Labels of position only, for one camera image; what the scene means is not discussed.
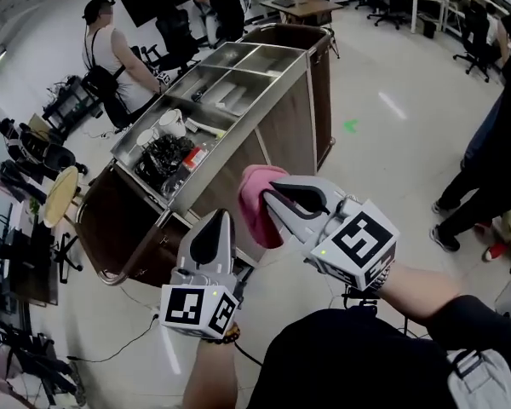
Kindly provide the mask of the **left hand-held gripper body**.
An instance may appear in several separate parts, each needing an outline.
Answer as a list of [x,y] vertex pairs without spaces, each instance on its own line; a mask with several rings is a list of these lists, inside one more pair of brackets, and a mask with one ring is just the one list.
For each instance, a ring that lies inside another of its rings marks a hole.
[[162,286],[160,324],[190,337],[223,339],[239,306],[234,261],[231,256],[200,264],[179,256],[170,283]]

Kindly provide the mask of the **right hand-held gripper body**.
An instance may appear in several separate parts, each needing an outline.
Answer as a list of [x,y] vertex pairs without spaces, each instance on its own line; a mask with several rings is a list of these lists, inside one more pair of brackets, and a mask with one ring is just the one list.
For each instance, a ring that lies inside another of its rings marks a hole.
[[352,194],[334,210],[322,204],[311,204],[308,210],[327,218],[304,262],[354,289],[368,290],[394,261],[397,228],[370,200],[360,202]]

